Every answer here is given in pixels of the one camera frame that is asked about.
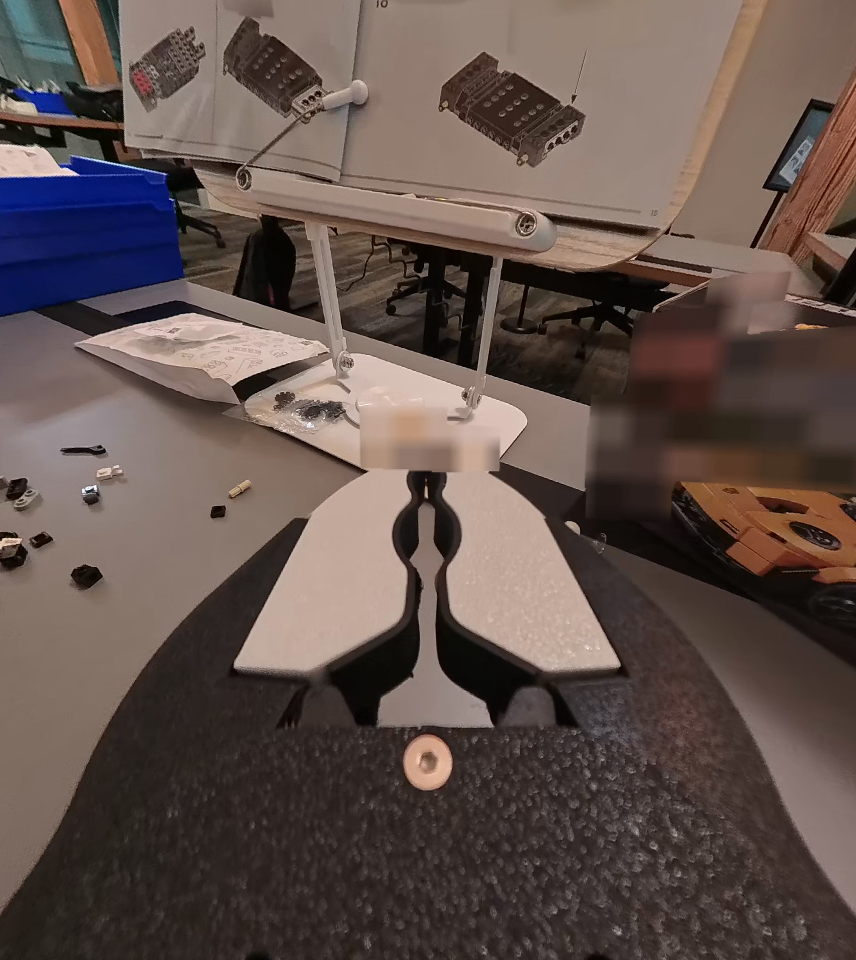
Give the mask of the grey desk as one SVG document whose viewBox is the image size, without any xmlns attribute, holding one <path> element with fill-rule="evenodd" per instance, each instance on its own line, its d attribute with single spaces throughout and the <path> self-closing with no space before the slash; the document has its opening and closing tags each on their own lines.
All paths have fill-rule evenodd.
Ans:
<svg viewBox="0 0 856 960">
<path fill-rule="evenodd" d="M 609 531 L 561 533 L 638 653 L 574 724 L 478 728 L 438 670 L 425 503 L 388 727 L 287 726 L 232 663 L 272 541 L 359 471 L 75 346 L 170 302 L 319 331 L 185 281 L 0 318 L 0 475 L 38 490 L 0 531 L 53 538 L 0 570 L 0 958 L 856 958 L 856 670 Z"/>
</svg>

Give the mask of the toy instruction booklet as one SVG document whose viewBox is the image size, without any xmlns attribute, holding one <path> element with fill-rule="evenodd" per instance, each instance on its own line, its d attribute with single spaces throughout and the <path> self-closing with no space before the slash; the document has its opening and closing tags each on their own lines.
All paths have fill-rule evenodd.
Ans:
<svg viewBox="0 0 856 960">
<path fill-rule="evenodd" d="M 126 143 L 667 227 L 746 2 L 120 2 Z"/>
</svg>

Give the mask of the black backpack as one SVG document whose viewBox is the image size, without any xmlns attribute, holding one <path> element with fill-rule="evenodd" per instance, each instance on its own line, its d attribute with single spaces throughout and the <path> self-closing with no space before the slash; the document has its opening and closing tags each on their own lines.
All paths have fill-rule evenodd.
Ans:
<svg viewBox="0 0 856 960">
<path fill-rule="evenodd" d="M 279 219 L 261 216 L 259 227 L 245 240 L 233 296 L 290 312 L 297 260 L 295 243 Z"/>
</svg>

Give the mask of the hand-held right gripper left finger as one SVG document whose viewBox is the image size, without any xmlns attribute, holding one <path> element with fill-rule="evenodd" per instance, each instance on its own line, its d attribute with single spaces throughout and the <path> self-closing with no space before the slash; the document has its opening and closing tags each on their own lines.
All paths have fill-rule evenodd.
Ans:
<svg viewBox="0 0 856 960">
<path fill-rule="evenodd" d="M 420 581 L 402 543 L 419 509 L 407 472 L 367 472 L 307 518 L 242 647 L 235 671 L 309 681 L 419 648 Z"/>
</svg>

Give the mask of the blue plastic bin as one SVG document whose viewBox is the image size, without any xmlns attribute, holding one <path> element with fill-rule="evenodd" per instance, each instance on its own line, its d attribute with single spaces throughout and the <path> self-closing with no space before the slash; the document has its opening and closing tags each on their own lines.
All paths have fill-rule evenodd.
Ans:
<svg viewBox="0 0 856 960">
<path fill-rule="evenodd" d="M 79 156 L 66 169 L 0 177 L 0 317 L 184 276 L 164 174 Z"/>
</svg>

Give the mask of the wooden post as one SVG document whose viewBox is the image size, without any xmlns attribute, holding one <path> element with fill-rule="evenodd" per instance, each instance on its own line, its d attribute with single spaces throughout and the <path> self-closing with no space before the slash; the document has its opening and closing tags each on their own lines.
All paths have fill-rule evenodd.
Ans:
<svg viewBox="0 0 856 960">
<path fill-rule="evenodd" d="M 120 83 L 97 1 L 57 1 L 82 77 L 90 87 Z"/>
</svg>

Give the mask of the black office chair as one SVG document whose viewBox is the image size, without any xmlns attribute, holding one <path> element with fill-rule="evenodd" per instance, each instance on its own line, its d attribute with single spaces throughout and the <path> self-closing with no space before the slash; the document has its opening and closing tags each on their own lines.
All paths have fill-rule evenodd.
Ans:
<svg viewBox="0 0 856 960">
<path fill-rule="evenodd" d="M 544 315 L 534 323 L 526 322 L 526 309 L 530 294 L 534 289 L 528 283 L 522 286 L 517 314 L 514 317 L 500 320 L 500 330 L 518 336 L 534 334 L 544 336 L 551 324 L 565 322 L 575 330 L 580 331 L 581 336 L 575 351 L 575 358 L 579 361 L 589 359 L 590 354 L 596 349 L 597 337 L 605 325 L 620 331 L 628 339 L 631 339 L 634 335 L 635 321 L 628 309 L 596 299 L 590 299 L 587 306 L 556 311 Z"/>
<path fill-rule="evenodd" d="M 386 299 L 386 315 L 397 314 L 397 302 L 425 294 L 426 306 L 440 303 L 447 316 L 449 302 L 453 298 L 461 300 L 466 298 L 466 290 L 446 279 L 448 267 L 461 268 L 461 254 L 457 250 L 402 241 L 401 253 L 403 257 L 413 257 L 413 259 L 403 261 L 405 273 Z"/>
</svg>

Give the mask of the wooden pillar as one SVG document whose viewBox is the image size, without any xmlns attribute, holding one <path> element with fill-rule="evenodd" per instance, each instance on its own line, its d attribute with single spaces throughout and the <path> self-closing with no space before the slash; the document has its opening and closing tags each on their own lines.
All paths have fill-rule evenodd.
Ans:
<svg viewBox="0 0 856 960">
<path fill-rule="evenodd" d="M 806 236 L 829 227 L 856 184 L 856 67 L 782 201 L 761 247 L 801 262 Z"/>
</svg>

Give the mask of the opened printed paper bag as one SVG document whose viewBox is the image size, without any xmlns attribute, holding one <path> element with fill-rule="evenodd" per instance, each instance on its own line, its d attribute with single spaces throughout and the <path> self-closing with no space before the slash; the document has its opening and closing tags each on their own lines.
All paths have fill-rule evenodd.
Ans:
<svg viewBox="0 0 856 960">
<path fill-rule="evenodd" d="M 126 326 L 75 346 L 185 396 L 226 404 L 270 386 L 277 369 L 328 353 L 323 342 L 198 313 Z"/>
</svg>

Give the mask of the scattered small toy brick pieces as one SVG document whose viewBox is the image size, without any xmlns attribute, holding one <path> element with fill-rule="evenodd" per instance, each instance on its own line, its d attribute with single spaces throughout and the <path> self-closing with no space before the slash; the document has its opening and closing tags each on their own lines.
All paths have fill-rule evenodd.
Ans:
<svg viewBox="0 0 856 960">
<path fill-rule="evenodd" d="M 64 455 L 92 455 L 98 457 L 108 455 L 107 449 L 100 444 L 62 447 L 60 452 Z M 98 468 L 96 470 L 97 482 L 81 488 L 82 502 L 87 506 L 99 505 L 101 503 L 101 486 L 106 482 L 124 476 L 125 471 L 120 464 Z M 239 498 L 251 487 L 251 479 L 245 478 L 242 482 L 230 488 L 228 497 L 229 499 Z M 2 491 L 4 492 L 5 502 L 10 504 L 12 510 L 19 513 L 31 508 L 38 499 L 39 493 L 37 488 L 31 486 L 26 477 L 16 477 L 9 481 L 5 476 L 0 475 L 0 492 Z M 227 515 L 227 510 L 228 508 L 225 505 L 213 506 L 210 510 L 210 519 L 223 519 Z M 39 549 L 42 546 L 49 546 L 53 542 L 53 537 L 45 531 L 34 534 L 27 540 L 12 531 L 0 531 L 0 568 L 17 570 L 23 567 L 29 556 L 26 543 L 31 549 Z M 84 591 L 98 584 L 103 579 L 103 573 L 97 566 L 84 563 L 71 571 L 70 579 L 75 588 Z"/>
</svg>

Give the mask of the display screen on stand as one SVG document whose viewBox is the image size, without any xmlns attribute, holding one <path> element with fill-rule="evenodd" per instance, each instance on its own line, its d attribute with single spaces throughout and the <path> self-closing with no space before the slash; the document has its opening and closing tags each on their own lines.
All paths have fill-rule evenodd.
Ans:
<svg viewBox="0 0 856 960">
<path fill-rule="evenodd" d="M 786 193 L 802 172 L 814 146 L 828 124 L 834 103 L 810 100 L 762 186 L 774 193 Z"/>
</svg>

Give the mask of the clear bag of black pieces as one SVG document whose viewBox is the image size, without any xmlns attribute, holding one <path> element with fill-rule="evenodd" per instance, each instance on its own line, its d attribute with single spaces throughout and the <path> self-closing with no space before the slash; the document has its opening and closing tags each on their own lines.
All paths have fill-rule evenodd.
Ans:
<svg viewBox="0 0 856 960">
<path fill-rule="evenodd" d="M 337 426 L 360 430 L 354 397 L 328 382 L 301 387 L 276 384 L 243 401 L 237 415 L 289 436 L 313 437 Z"/>
</svg>

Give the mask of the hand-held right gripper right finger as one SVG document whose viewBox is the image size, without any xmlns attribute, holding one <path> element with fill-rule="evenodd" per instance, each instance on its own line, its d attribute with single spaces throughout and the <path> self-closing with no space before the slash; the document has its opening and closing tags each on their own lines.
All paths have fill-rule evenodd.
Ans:
<svg viewBox="0 0 856 960">
<path fill-rule="evenodd" d="M 447 474 L 437 517 L 454 545 L 437 589 L 455 635 L 549 681 L 622 664 L 544 514 L 490 473 Z"/>
</svg>

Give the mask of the large printed paper bag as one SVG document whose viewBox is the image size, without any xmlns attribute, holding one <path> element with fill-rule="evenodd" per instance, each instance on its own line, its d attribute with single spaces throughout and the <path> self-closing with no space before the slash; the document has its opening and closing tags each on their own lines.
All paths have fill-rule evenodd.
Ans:
<svg viewBox="0 0 856 960">
<path fill-rule="evenodd" d="M 45 148 L 0 143 L 0 179 L 38 179 L 77 175 L 72 169 L 60 165 Z"/>
</svg>

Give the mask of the yellow car toy box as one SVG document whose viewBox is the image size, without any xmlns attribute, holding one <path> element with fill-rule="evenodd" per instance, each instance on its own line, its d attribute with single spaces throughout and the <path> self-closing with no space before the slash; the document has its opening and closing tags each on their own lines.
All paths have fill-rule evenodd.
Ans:
<svg viewBox="0 0 856 960">
<path fill-rule="evenodd" d="M 643 525 L 856 664 L 856 311 L 722 283 L 640 316 L 586 512 Z"/>
</svg>

